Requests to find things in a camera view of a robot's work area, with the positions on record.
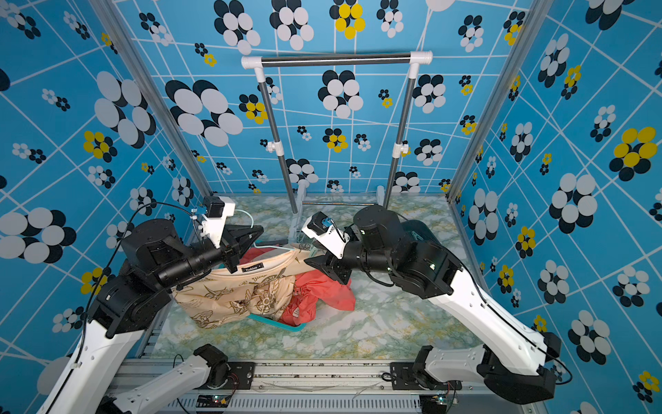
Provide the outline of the mint green wire hanger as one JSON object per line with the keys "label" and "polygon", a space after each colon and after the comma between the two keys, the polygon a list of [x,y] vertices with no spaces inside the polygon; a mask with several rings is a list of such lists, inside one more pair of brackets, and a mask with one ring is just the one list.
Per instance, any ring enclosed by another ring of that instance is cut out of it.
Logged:
{"label": "mint green wire hanger", "polygon": [[247,216],[250,224],[236,224],[235,229],[231,229],[229,233],[242,248],[274,248],[286,251],[298,248],[303,251],[315,252],[315,247],[309,243],[295,243],[294,241],[291,243],[288,240],[259,240],[254,217],[242,209],[234,211],[235,216],[238,214]]}

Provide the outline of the beige compass print t-shirt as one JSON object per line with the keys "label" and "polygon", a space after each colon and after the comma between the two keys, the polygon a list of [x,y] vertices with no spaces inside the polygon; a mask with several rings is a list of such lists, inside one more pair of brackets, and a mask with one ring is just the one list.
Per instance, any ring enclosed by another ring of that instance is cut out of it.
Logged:
{"label": "beige compass print t-shirt", "polygon": [[173,293],[174,300],[200,329],[215,329],[251,315],[280,319],[291,302],[298,275],[313,268],[305,263],[310,250],[295,246],[258,249],[237,271],[219,268]]}

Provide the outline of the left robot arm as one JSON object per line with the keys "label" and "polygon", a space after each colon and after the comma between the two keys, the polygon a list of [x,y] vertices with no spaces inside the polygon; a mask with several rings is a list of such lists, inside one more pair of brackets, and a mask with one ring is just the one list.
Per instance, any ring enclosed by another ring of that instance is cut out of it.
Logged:
{"label": "left robot arm", "polygon": [[221,267],[236,272],[241,257],[263,234],[260,225],[232,225],[184,245],[166,219],[137,225],[121,242],[127,256],[86,312],[84,334],[60,378],[41,406],[42,413],[156,413],[176,398],[200,387],[235,386],[228,357],[212,345],[133,391],[110,397],[117,371],[173,291],[203,279]]}

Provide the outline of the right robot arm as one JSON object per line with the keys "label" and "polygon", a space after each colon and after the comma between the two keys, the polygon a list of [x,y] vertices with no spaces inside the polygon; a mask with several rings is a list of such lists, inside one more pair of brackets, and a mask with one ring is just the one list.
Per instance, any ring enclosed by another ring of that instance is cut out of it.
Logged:
{"label": "right robot arm", "polygon": [[326,251],[308,258],[307,264],[329,279],[346,285],[356,270],[368,277],[386,274],[387,286],[429,301],[482,341],[466,349],[422,347],[404,381],[450,394],[465,382],[482,382],[517,405],[553,398],[560,381],[546,364],[559,358],[560,338],[529,328],[490,298],[423,222],[369,205],[346,228],[319,211],[304,222],[302,231]]}

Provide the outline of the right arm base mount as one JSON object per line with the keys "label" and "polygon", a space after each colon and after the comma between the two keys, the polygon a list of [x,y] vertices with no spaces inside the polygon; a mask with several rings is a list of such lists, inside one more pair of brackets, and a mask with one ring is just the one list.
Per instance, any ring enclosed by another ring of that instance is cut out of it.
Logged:
{"label": "right arm base mount", "polygon": [[388,371],[392,389],[396,391],[460,391],[460,381],[438,381],[427,374],[421,364],[415,362],[392,362]]}

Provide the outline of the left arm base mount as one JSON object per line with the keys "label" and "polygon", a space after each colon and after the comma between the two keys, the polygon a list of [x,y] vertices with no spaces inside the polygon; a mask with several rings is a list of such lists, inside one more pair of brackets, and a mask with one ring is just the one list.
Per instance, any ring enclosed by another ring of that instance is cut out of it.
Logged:
{"label": "left arm base mount", "polygon": [[205,376],[196,390],[250,390],[255,375],[255,362],[226,362],[217,364]]}

